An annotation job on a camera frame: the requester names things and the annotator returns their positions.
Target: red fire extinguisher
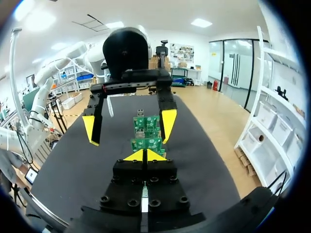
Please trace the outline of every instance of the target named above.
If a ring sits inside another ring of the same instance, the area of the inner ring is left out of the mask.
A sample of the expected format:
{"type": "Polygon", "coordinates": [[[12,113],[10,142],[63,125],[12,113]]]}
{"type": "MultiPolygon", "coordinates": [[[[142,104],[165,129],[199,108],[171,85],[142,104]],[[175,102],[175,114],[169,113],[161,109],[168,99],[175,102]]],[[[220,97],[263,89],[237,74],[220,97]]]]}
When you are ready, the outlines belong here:
{"type": "Polygon", "coordinates": [[[217,91],[217,88],[218,88],[218,82],[216,80],[214,80],[214,83],[213,83],[213,90],[214,91],[217,91]]]}

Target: ceiling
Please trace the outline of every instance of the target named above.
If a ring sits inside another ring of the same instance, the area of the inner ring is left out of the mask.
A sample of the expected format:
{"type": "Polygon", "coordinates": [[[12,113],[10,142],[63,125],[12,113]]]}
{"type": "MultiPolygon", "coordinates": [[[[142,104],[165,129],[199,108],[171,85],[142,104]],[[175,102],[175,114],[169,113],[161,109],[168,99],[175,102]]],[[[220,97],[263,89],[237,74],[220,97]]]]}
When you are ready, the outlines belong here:
{"type": "Polygon", "coordinates": [[[43,32],[30,32],[23,22],[11,24],[0,48],[0,76],[9,64],[10,31],[21,26],[23,31],[16,47],[16,73],[33,66],[36,58],[49,57],[56,52],[51,46],[63,42],[73,44],[87,38],[108,33],[94,32],[72,23],[90,21],[90,14],[103,24],[122,21],[126,26],[142,25],[147,30],[162,29],[206,36],[225,33],[255,31],[267,27],[257,0],[35,0],[34,11],[47,11],[56,16],[56,22],[43,32]],[[213,23],[207,28],[198,28],[190,23],[202,18],[213,23]]]}

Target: poster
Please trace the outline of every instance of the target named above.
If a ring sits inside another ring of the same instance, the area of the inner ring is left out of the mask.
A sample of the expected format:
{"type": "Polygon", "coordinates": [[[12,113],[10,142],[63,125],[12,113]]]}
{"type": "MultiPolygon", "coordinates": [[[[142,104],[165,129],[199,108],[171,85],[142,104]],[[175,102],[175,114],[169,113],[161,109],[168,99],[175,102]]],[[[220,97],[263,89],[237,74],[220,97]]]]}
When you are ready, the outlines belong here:
{"type": "Polygon", "coordinates": [[[193,63],[194,47],[190,45],[170,44],[170,61],[193,63]]]}

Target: black table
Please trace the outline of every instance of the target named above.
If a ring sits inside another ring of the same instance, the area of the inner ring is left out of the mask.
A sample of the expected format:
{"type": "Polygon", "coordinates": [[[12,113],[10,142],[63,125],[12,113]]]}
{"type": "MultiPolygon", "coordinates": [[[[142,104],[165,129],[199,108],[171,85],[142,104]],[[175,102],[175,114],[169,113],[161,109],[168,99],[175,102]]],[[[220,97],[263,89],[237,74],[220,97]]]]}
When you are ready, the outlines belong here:
{"type": "MultiPolygon", "coordinates": [[[[240,200],[234,181],[211,140],[190,110],[175,96],[177,118],[168,143],[167,158],[175,160],[178,177],[190,199],[192,214],[211,218],[240,200]]],[[[99,209],[117,159],[132,153],[133,117],[158,115],[156,96],[111,98],[114,117],[103,107],[101,143],[88,142],[80,116],[53,149],[32,187],[32,193],[66,222],[79,217],[80,207],[99,209]]]]}

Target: black cover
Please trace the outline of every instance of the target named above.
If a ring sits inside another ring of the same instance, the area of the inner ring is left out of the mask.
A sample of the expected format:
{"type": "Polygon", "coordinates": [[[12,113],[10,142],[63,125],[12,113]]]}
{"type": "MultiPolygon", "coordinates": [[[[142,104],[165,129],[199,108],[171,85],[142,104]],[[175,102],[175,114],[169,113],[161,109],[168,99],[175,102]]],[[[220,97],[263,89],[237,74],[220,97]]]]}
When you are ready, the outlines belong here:
{"type": "Polygon", "coordinates": [[[105,40],[103,53],[112,79],[120,80],[128,69],[148,69],[148,44],[136,28],[115,30],[105,40]]]}

